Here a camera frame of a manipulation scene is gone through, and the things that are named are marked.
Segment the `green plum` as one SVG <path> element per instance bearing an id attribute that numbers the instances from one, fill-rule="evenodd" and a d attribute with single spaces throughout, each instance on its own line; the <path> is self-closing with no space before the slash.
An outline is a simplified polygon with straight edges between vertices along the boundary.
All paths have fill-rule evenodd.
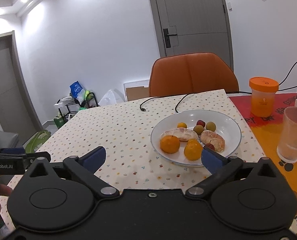
<path id="1" fill-rule="evenodd" d="M 207 122 L 206 125 L 205 125 L 205 128 L 208 130 L 208 131 L 212 131 L 212 132 L 215 132 L 216 131 L 216 124 L 214 122 Z"/>
<path id="2" fill-rule="evenodd" d="M 196 125 L 194 128 L 193 128 L 193 131 L 195 133 L 197 133 L 197 135 L 201 135 L 202 132 L 204 131 L 204 127 L 202 125 Z"/>

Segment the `red small apple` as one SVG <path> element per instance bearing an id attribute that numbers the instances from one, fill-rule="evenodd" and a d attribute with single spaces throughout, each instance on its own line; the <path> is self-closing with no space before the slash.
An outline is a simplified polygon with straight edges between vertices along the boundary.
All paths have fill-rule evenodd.
<path id="1" fill-rule="evenodd" d="M 203 120 L 198 120 L 196 125 L 200 125 L 200 126 L 205 127 L 206 123 Z"/>

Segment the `large orange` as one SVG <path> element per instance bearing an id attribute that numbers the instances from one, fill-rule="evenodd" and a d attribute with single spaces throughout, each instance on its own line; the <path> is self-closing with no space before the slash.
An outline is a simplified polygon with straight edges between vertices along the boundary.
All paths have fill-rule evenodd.
<path id="1" fill-rule="evenodd" d="M 173 135 L 166 135 L 160 139 L 160 148 L 167 154 L 177 153 L 180 148 L 180 140 Z"/>

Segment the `small tangerine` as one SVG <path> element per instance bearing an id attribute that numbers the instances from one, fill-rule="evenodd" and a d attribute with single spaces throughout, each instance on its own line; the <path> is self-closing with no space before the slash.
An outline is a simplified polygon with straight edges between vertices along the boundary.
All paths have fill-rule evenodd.
<path id="1" fill-rule="evenodd" d="M 187 128 L 187 124 L 185 124 L 184 122 L 180 122 L 177 124 L 178 128 Z"/>

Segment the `green floor cushion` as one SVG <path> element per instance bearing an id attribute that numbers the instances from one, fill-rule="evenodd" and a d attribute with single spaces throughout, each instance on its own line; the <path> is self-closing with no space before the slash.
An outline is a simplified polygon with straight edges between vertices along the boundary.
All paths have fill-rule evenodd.
<path id="1" fill-rule="evenodd" d="M 42 130 L 35 133 L 29 140 L 23 144 L 25 153 L 35 153 L 51 137 L 51 132 Z"/>

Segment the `small orange in bowl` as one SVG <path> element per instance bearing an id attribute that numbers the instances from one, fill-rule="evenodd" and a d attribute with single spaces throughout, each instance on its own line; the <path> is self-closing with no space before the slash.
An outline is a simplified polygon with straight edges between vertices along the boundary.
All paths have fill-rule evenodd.
<path id="1" fill-rule="evenodd" d="M 194 144 L 194 145 L 196 145 L 196 144 L 199 144 L 199 141 L 196 140 L 196 139 L 190 139 L 190 140 L 187 142 L 187 144 L 188 144 L 188 145 L 189 145 L 189 144 Z"/>

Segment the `white bowl blue rim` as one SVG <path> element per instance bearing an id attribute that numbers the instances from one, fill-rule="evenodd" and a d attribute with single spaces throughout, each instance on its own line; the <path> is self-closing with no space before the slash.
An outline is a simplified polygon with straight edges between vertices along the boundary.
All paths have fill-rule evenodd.
<path id="1" fill-rule="evenodd" d="M 231 117 L 211 110 L 189 110 L 172 114 L 155 125 L 151 133 L 154 150 L 182 166 L 202 167 L 200 158 L 187 159 L 187 144 L 214 146 L 224 157 L 232 155 L 242 140 L 241 129 Z"/>

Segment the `red yellow table mat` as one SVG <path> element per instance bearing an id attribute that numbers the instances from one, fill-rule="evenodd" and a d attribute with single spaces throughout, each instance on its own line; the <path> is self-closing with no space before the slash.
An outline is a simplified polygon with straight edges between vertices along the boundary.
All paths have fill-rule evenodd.
<path id="1" fill-rule="evenodd" d="M 249 94 L 230 94 L 229 97 L 250 126 L 264 154 L 272 159 L 297 197 L 297 111 L 287 110 L 294 106 L 296 94 L 276 94 L 273 112 L 264 118 L 251 113 Z M 291 230 L 297 234 L 297 213 Z"/>

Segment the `floral white tablecloth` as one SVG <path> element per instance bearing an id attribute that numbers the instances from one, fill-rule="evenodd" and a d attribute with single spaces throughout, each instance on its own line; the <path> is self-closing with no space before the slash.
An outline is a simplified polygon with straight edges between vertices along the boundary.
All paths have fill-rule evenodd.
<path id="1" fill-rule="evenodd" d="M 224 90 L 195 95 L 172 96 L 150 101 L 135 100 L 96 107 L 77 113 L 42 146 L 53 162 L 70 155 L 82 156 L 97 146 L 107 152 L 105 164 L 96 175 L 119 190 L 183 189 L 207 178 L 203 167 L 183 167 L 154 151 L 153 127 L 175 111 L 206 109 L 223 113 L 239 125 L 242 140 L 235 154 L 256 162 L 264 152 L 255 135 Z"/>

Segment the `grey door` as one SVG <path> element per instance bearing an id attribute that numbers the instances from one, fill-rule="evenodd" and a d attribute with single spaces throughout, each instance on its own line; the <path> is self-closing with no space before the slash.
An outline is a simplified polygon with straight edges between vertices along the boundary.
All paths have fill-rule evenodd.
<path id="1" fill-rule="evenodd" d="M 0 34 L 0 127 L 3 131 L 40 131 L 21 70 L 15 31 Z"/>
<path id="2" fill-rule="evenodd" d="M 161 57 L 211 52 L 234 67 L 229 16 L 225 0 L 149 0 Z M 168 28 L 171 48 L 165 47 Z"/>

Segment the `black metal shelf rack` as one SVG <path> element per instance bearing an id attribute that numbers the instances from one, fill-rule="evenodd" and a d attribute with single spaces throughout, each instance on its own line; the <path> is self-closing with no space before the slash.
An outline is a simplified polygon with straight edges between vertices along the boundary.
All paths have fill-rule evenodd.
<path id="1" fill-rule="evenodd" d="M 67 122 L 71 118 L 73 118 L 77 114 L 77 112 L 98 106 L 99 104 L 97 102 L 95 93 L 89 91 L 86 91 L 85 98 L 82 103 L 69 95 L 62 99 L 59 99 L 57 103 L 54 104 L 55 109 L 57 109 L 57 115 L 60 114 L 61 116 L 66 117 Z"/>

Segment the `clear ribbed glass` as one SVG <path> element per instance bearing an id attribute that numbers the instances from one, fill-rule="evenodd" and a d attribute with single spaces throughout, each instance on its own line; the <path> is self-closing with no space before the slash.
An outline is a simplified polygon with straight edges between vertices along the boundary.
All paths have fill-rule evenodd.
<path id="1" fill-rule="evenodd" d="M 287 163 L 297 162 L 297 107 L 295 106 L 284 110 L 277 155 Z"/>

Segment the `blue white plastic bag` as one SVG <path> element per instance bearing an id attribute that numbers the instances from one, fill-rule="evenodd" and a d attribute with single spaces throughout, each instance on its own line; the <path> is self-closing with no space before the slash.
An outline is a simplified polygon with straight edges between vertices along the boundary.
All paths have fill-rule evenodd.
<path id="1" fill-rule="evenodd" d="M 75 81 L 70 85 L 70 94 L 74 99 L 78 100 L 79 102 L 83 102 L 85 97 L 85 89 L 78 81 Z"/>

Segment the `white framed board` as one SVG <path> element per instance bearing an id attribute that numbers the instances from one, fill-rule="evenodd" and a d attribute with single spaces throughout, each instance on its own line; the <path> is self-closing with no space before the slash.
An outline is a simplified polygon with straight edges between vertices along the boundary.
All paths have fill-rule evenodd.
<path id="1" fill-rule="evenodd" d="M 123 84 L 123 87 L 126 101 L 149 97 L 149 80 L 126 82 Z"/>

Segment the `orange leather chair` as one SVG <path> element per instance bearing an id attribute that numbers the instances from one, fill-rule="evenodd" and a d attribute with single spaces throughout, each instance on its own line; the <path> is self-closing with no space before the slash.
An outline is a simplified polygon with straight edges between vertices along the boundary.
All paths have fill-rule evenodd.
<path id="1" fill-rule="evenodd" d="M 155 61 L 149 80 L 149 96 L 173 96 L 224 89 L 239 91 L 237 77 L 214 53 L 190 53 Z"/>

